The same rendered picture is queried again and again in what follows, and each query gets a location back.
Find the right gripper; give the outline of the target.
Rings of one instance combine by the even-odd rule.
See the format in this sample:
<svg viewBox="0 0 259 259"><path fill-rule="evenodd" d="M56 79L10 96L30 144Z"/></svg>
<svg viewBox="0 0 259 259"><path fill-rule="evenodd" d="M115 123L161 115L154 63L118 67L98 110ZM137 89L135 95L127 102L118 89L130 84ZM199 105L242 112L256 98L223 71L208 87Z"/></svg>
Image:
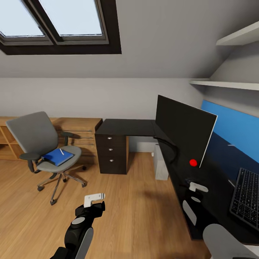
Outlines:
<svg viewBox="0 0 259 259"><path fill-rule="evenodd" d="M199 191L194 192L194 191L190 190L188 187L185 187L183 185L179 185L178 190L180 191L180 194L185 197L187 194L194 194L195 196L197 196L199 198L200 201L203 198L203 194L201 192L199 192Z"/></svg>

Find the keyboard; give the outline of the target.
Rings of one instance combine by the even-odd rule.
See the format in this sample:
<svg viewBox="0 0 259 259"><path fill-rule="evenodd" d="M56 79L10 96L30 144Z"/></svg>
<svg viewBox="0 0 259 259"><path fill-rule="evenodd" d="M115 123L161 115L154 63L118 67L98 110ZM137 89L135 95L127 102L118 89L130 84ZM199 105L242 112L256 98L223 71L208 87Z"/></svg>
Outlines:
<svg viewBox="0 0 259 259"><path fill-rule="evenodd" d="M240 168L229 212L259 231L259 175Z"/></svg>

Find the monitor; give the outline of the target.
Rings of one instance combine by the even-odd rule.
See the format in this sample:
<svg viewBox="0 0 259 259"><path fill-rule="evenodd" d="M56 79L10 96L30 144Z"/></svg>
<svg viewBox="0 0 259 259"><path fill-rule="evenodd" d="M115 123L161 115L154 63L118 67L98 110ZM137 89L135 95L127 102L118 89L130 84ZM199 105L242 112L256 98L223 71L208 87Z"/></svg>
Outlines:
<svg viewBox="0 0 259 259"><path fill-rule="evenodd" d="M190 160L191 166L200 168L218 116L182 102L158 95L156 124L175 144L171 145Z"/></svg>

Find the swivel chair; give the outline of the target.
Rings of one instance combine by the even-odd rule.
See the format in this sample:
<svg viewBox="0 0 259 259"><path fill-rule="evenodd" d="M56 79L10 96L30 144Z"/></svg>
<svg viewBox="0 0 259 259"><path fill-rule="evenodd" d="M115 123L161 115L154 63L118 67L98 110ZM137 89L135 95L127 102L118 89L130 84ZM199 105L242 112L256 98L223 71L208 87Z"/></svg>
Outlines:
<svg viewBox="0 0 259 259"><path fill-rule="evenodd" d="M82 183L82 187L85 187L84 182L67 174L67 172L70 172L79 167L83 167L83 170L86 169L86 166L84 165L68 169L69 167L74 165L82 155L82 150L79 147L67 146L68 137L74 136L73 133L60 133L60 135L65 136L64 147L61 147L60 150L69 152L70 154L73 154L73 156L59 166L56 166L41 159L41 157L45 154L48 154L49 152L57 149L59 141L56 129L54 128L52 122L50 121L50 118L44 111L10 119L5 122L5 125L8 127L9 131L11 132L17 143L20 145L21 149L24 151L24 154L21 154L19 158L22 160L28 160L28 166L31 172L34 174L37 174L41 171L53 173L50 178L37 185L38 191L41 191L43 189L40 185L52 179L55 179L56 177L59 177L50 201L51 205L55 203L54 196L61 181L61 178L63 182L66 182L66 177L70 177ZM32 162L36 164L36 171L33 168Z"/></svg>

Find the notebook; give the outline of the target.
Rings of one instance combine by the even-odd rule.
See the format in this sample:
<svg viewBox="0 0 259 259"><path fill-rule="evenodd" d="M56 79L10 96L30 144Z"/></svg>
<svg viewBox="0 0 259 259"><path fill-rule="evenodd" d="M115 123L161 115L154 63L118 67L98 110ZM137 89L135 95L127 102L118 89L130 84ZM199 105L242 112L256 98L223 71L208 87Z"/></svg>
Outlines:
<svg viewBox="0 0 259 259"><path fill-rule="evenodd" d="M233 187L236 186L236 180L229 180L229 182L232 184Z"/></svg>

